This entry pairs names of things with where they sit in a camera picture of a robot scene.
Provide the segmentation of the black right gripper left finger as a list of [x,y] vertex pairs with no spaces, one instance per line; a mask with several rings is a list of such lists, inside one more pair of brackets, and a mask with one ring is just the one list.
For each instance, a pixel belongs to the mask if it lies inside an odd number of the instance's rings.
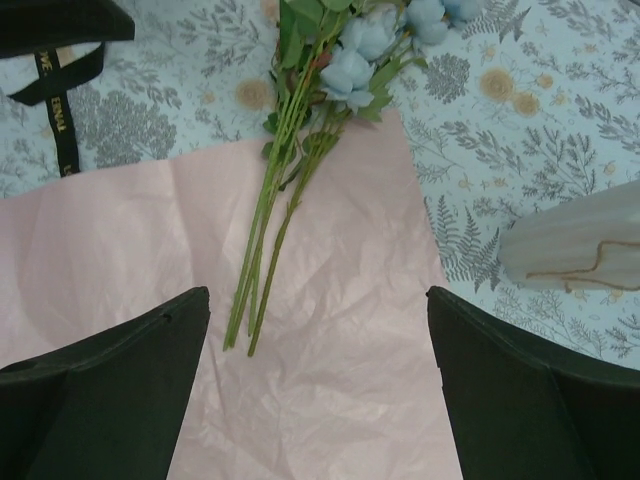
[[167,478],[209,319],[195,287],[2,368],[2,478]]

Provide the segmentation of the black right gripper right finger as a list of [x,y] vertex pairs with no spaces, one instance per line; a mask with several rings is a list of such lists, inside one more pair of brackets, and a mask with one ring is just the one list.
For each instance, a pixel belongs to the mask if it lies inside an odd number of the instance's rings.
[[464,478],[638,478],[638,371],[562,347],[442,287],[427,298]]

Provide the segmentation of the purple paper bouquet wrap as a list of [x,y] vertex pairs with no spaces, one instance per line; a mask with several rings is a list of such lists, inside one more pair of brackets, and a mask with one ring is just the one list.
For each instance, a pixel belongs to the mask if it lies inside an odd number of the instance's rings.
[[224,350],[264,165],[244,140],[1,203],[1,361],[194,286],[211,319],[173,479],[457,479],[426,293],[446,282],[398,112],[352,122],[305,189],[259,343]]

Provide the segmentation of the black ribbon gold lettering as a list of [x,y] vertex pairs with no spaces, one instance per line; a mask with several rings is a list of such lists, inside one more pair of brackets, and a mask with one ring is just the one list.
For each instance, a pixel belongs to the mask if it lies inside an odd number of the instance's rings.
[[105,44],[82,43],[3,59],[1,82],[11,100],[47,110],[62,178],[80,171],[78,142],[68,92],[98,77],[104,68]]

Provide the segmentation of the artificial flower bunch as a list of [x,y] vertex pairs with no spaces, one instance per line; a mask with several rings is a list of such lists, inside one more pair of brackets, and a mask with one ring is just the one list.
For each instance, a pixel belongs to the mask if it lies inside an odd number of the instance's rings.
[[253,354],[290,221],[322,161],[353,118],[378,122],[390,82],[426,68],[423,49],[481,15],[482,1],[282,1],[270,76],[276,106],[263,124],[263,183],[223,341],[248,323]]

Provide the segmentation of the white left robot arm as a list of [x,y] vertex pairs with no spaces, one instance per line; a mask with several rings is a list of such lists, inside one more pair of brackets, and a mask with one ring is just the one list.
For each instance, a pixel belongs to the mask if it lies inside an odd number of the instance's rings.
[[129,41],[134,37],[134,20],[113,1],[1,3],[3,59],[82,43]]

